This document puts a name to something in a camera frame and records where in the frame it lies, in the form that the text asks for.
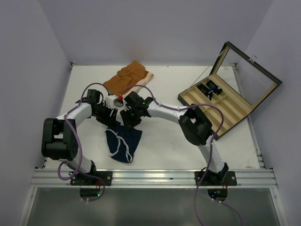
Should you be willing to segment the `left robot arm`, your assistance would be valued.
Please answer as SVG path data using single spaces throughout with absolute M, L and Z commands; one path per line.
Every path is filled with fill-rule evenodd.
M 72 109 L 56 118 L 45 119 L 43 124 L 42 155 L 60 161 L 59 167 L 66 164 L 73 170 L 72 177 L 81 173 L 81 179 L 87 185 L 94 184 L 98 174 L 95 163 L 83 155 L 77 127 L 91 117 L 108 127 L 116 125 L 118 110 L 101 98 L 103 94 L 100 91 L 89 89 Z

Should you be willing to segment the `navy blue underwear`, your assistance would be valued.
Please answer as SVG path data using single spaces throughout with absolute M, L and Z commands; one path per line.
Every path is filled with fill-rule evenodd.
M 108 127 L 105 130 L 108 156 L 118 162 L 131 163 L 142 134 L 141 130 L 127 129 L 122 125 Z

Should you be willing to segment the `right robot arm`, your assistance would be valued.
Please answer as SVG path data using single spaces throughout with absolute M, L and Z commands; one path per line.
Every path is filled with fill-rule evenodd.
M 186 140 L 201 151 L 206 163 L 205 179 L 215 185 L 226 180 L 229 170 L 216 145 L 212 123 L 199 106 L 180 107 L 156 103 L 153 97 L 143 99 L 131 92 L 124 99 L 125 108 L 120 112 L 124 126 L 134 128 L 141 123 L 142 117 L 160 118 L 178 124 Z

